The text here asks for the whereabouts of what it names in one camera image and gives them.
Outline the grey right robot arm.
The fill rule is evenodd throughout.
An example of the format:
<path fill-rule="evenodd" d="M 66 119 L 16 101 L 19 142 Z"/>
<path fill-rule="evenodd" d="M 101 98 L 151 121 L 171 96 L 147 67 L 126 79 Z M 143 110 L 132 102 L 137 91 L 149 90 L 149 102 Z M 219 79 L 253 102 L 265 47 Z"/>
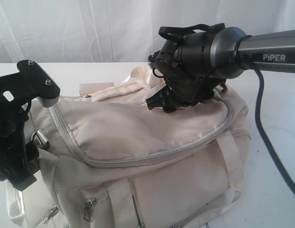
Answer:
<path fill-rule="evenodd" d="M 244 71 L 295 73 L 295 29 L 248 35 L 219 23 L 191 27 L 160 27 L 161 50 L 148 56 L 155 77 L 164 88 L 146 100 L 149 109 L 171 113 L 210 99 L 217 86 Z"/>

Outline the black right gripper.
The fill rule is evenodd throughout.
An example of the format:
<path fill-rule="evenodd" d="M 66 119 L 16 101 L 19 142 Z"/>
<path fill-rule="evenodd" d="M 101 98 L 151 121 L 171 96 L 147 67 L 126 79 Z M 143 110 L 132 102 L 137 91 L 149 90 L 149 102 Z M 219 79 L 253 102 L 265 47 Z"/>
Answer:
<path fill-rule="evenodd" d="M 187 73 L 178 60 L 179 51 L 175 43 L 167 40 L 162 49 L 152 55 L 152 73 L 163 79 L 165 86 L 146 99 L 149 110 L 160 107 L 168 114 L 181 110 L 181 105 L 196 105 L 210 99 L 217 86 L 223 86 L 226 91 L 226 79 L 210 77 L 214 69 L 201 76 Z"/>

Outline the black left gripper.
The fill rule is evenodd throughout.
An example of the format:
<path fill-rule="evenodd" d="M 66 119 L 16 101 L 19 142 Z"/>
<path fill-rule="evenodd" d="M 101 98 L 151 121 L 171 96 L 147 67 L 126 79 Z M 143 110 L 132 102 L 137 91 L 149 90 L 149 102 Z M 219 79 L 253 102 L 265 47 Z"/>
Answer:
<path fill-rule="evenodd" d="M 24 134 L 36 97 L 20 73 L 0 77 L 0 181 L 9 180 L 17 190 L 35 183 L 39 170 L 38 149 Z"/>

